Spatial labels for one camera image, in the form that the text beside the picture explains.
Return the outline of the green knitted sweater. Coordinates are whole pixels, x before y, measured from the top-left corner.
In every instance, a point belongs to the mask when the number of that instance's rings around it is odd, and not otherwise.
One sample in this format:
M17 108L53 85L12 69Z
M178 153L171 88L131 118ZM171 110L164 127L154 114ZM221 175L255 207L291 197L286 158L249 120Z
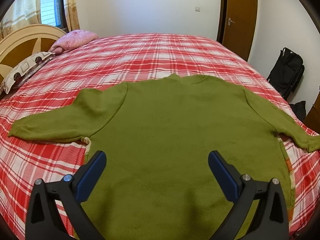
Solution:
M105 239L208 239L231 208L208 166L216 150L239 172L291 181L278 135L319 149L284 111L217 77L171 75L83 89L69 106L16 120L11 137L88 139L107 166L83 208Z

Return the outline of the brown wooden furniture corner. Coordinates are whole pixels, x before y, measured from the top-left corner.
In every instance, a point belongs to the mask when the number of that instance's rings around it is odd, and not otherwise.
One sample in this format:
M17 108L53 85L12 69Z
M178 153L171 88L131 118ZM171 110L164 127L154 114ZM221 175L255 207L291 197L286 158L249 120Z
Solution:
M303 124L312 129L313 131L320 133L320 111L319 104L314 104L308 114L306 115Z

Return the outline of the black bag on floor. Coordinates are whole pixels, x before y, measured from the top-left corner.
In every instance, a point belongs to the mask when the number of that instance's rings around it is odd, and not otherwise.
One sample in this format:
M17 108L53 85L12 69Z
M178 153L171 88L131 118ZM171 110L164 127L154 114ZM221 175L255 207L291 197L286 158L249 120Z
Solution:
M296 117L303 122L306 117L306 101L303 100L297 103L291 103L290 107Z

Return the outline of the black folded stroller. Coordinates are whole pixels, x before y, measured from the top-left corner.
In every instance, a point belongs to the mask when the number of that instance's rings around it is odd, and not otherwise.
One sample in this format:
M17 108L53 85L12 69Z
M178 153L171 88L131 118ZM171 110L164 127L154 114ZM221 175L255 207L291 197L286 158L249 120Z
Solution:
M267 81L287 100L299 85L304 74L303 59L289 48L283 48L267 77Z

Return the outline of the white brown patterned pillow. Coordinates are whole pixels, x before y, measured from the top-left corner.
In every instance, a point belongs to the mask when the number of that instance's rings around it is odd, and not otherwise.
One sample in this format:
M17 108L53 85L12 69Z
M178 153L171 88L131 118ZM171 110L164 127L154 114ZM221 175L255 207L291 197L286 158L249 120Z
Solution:
M16 65L1 83L1 94L9 94L11 90L20 88L38 70L55 57L55 53L38 52Z

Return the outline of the red white plaid bedspread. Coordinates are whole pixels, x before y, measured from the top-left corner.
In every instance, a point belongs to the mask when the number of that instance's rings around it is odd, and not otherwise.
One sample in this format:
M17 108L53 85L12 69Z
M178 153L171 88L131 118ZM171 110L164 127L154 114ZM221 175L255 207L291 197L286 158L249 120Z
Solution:
M83 89L107 90L124 82L204 75L240 85L291 116L308 135L318 137L293 114L288 103L246 61L216 41L174 34L131 34L94 40L54 57L22 87L1 96L1 215L18 239L25 238L27 206L36 179L59 180L88 161L88 139L74 142L24 140L9 135L16 120L69 106ZM289 232L308 223L319 202L319 149L307 152L287 135L291 181Z

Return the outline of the cream wooden headboard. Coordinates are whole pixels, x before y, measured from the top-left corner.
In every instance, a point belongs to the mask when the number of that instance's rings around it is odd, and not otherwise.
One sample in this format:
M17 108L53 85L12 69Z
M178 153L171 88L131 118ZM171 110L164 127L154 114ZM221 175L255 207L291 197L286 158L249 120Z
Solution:
M1 40L1 80L18 63L41 51L48 51L61 37L62 29L45 24L32 24L9 34Z

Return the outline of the pink pillow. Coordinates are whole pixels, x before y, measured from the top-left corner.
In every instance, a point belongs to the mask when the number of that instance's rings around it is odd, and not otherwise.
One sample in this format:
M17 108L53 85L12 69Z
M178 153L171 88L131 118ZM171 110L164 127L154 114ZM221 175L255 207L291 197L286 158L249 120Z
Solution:
M67 53L98 38L99 36L94 32L74 30L59 38L48 51L54 54Z

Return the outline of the right beige curtain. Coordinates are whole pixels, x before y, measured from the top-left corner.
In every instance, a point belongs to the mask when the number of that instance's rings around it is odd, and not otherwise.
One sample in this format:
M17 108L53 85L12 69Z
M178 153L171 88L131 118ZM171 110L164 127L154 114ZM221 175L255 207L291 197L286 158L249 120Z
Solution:
M63 0L63 5L68 31L71 32L80 29L76 1Z

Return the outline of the beige curtain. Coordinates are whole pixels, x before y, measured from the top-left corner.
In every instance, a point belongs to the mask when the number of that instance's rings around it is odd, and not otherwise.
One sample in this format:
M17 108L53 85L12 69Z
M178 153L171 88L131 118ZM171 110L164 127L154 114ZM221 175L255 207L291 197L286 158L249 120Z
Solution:
M1 40L32 24L41 24L40 0L15 0L1 20Z
M80 29L76 1L63 0L63 5L68 31L71 32Z

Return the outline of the left beige curtain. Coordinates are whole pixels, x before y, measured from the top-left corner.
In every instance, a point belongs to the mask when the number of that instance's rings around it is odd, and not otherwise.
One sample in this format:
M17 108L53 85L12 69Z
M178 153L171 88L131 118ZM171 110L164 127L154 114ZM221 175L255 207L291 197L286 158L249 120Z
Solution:
M15 0L1 20L1 40L32 24L41 24L40 0Z

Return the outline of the brown wooden door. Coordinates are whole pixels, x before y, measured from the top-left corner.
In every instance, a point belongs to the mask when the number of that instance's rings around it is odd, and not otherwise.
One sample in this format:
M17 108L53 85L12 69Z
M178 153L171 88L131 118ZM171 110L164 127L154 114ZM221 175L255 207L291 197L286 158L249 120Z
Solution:
M257 21L258 0L221 0L217 41L247 61ZM228 18L235 23L228 26Z

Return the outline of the window with dark frame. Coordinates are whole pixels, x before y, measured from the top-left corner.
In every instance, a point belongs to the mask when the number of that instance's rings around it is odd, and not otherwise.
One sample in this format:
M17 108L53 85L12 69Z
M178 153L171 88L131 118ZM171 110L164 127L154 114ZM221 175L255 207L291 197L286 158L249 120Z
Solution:
M40 0L41 23L67 32L63 0Z

